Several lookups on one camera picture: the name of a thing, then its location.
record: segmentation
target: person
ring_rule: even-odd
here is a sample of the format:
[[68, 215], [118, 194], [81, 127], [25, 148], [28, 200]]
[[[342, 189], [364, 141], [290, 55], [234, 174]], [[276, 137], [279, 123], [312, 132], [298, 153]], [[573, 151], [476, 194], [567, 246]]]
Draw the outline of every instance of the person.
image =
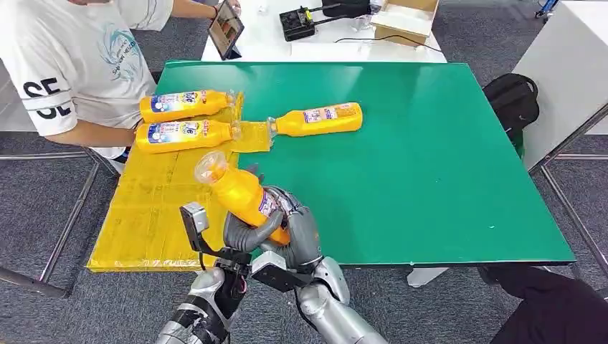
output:
[[193, 0], [0, 0], [0, 8], [0, 59], [38, 133], [121, 163], [139, 101], [156, 87], [130, 29], [217, 15]]
[[480, 274], [522, 299], [492, 344], [608, 343], [608, 303], [585, 282], [522, 264], [485, 267]]

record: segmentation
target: green tabletop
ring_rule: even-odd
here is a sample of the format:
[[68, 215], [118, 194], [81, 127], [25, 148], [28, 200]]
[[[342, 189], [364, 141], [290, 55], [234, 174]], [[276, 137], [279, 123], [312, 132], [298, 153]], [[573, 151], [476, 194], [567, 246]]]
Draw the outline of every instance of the green tabletop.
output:
[[341, 264], [574, 261], [466, 64], [170, 62], [157, 93], [198, 89], [243, 91], [244, 120], [361, 104], [355, 133], [239, 162], [308, 205]]

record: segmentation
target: tablet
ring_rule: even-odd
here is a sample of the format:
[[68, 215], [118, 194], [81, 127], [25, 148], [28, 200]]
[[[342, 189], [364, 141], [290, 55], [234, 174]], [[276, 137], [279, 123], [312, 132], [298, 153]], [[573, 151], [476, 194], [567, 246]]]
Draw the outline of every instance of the tablet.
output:
[[211, 22], [209, 35], [222, 59], [240, 57], [234, 43], [243, 32], [244, 26], [228, 1], [224, 1], [217, 10], [217, 16]]

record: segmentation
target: orange bottle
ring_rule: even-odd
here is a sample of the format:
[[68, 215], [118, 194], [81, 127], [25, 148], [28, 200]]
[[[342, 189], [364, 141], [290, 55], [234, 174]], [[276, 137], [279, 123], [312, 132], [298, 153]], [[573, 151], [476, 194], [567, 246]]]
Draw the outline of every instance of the orange bottle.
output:
[[356, 102], [293, 110], [277, 119], [268, 118], [270, 135], [308, 136], [355, 131], [363, 123], [363, 111]]
[[213, 115], [234, 104], [234, 95], [214, 90], [144, 97], [139, 103], [147, 123], [168, 122], [198, 115]]
[[[208, 184], [220, 204], [239, 219], [253, 226], [261, 226], [279, 208], [274, 196], [260, 185], [256, 175], [228, 165], [219, 151], [207, 153], [196, 165], [194, 177]], [[279, 245], [289, 244], [289, 233], [282, 227], [270, 235]]]
[[239, 123], [216, 120], [187, 120], [143, 124], [137, 129], [136, 144], [146, 153], [165, 153], [199, 147], [215, 147], [240, 137]]

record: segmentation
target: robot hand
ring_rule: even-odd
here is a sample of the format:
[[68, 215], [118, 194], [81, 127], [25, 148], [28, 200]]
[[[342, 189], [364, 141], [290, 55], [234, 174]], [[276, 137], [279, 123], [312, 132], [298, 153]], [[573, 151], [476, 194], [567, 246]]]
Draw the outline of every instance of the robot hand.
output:
[[[257, 164], [247, 167], [247, 171], [257, 175]], [[260, 174], [257, 178], [262, 183], [264, 175]], [[281, 225], [284, 215], [282, 210], [275, 210], [262, 226], [255, 228], [229, 212], [224, 222], [224, 244], [238, 251], [250, 253]]]
[[285, 258], [288, 269], [298, 269], [303, 265], [317, 262], [322, 254], [317, 223], [310, 209], [281, 188], [268, 186], [265, 190], [280, 202], [287, 215], [290, 243], [279, 247], [266, 240], [260, 245], [262, 251], [272, 251]]

